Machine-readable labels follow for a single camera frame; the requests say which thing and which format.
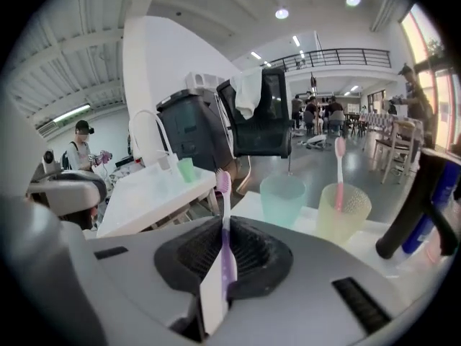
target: gray chair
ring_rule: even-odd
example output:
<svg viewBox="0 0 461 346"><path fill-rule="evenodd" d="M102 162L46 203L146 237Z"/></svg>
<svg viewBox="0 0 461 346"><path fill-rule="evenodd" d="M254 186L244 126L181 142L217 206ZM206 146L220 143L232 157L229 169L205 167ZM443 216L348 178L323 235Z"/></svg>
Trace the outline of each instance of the gray chair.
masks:
<svg viewBox="0 0 461 346"><path fill-rule="evenodd" d="M303 113L306 133L309 134L314 129L314 114L307 110Z"/></svg>
<svg viewBox="0 0 461 346"><path fill-rule="evenodd" d="M341 130L341 127L344 125L346 120L346 115L342 110L337 110L330 115L328 119L328 135L330 135L330 130L332 127L338 127Z"/></svg>

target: patterned tablecloth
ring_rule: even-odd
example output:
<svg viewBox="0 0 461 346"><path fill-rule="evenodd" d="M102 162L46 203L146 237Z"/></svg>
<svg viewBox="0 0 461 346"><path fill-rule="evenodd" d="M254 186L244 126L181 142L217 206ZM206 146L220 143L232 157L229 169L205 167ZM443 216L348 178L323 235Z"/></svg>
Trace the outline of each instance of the patterned tablecloth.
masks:
<svg viewBox="0 0 461 346"><path fill-rule="evenodd" d="M396 120L407 120L413 122L416 126L415 139L423 143L424 127L420 120L393 114L362 114L360 116L360 120L362 122L367 122L368 126L381 127L389 132L392 129L392 124Z"/></svg>

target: white table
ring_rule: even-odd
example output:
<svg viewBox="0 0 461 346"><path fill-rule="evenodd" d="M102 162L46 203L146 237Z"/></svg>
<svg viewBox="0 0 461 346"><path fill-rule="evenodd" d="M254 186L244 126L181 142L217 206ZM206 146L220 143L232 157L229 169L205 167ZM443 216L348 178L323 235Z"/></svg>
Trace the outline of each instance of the white table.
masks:
<svg viewBox="0 0 461 346"><path fill-rule="evenodd" d="M219 214L214 193L214 172L195 167L197 179L186 183L180 175L155 164L120 179L112 191L97 238L136 234L172 214L194 199L207 195Z"/></svg>
<svg viewBox="0 0 461 346"><path fill-rule="evenodd" d="M264 221L259 193L247 192L245 197L234 206L231 214ZM317 209L303 207L292 230L315 236L317 215ZM444 258L438 265L433 266L421 250L410 257L401 249L395 252L391 259L383 259L377 254L375 243L388 228L387 223L366 221L363 229L353 235L344 249L392 282L409 306L427 290L437 289L452 260Z"/></svg>

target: toothbrush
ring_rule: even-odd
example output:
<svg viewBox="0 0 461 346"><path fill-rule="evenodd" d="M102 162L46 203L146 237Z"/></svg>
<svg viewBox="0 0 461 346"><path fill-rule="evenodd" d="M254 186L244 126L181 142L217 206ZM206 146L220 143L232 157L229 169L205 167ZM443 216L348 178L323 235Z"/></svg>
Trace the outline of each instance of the toothbrush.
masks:
<svg viewBox="0 0 461 346"><path fill-rule="evenodd" d="M334 208L337 211L343 210L343 197L344 197L344 185L343 185L343 155L346 153L346 143L342 137L338 137L334 141L334 153L336 154L336 160L338 162L338 185L336 187L336 202Z"/></svg>
<svg viewBox="0 0 461 346"><path fill-rule="evenodd" d="M216 190L223 194L224 200L224 216L222 240L223 247L221 249L221 279L223 285L223 300L227 303L228 286L237 280L234 273L234 263L236 258L231 251L231 175L222 170L216 174Z"/></svg>

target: black backpack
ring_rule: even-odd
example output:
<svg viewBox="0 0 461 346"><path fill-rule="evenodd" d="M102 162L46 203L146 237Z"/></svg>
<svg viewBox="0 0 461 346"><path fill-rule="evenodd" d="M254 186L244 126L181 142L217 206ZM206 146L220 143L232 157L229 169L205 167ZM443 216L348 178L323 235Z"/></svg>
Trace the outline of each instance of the black backpack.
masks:
<svg viewBox="0 0 461 346"><path fill-rule="evenodd" d="M77 152L79 152L79 148L77 147L76 143L73 141L71 143L75 146ZM72 169L71 164L69 163L69 158L67 157L67 151L61 157L61 166L64 170Z"/></svg>

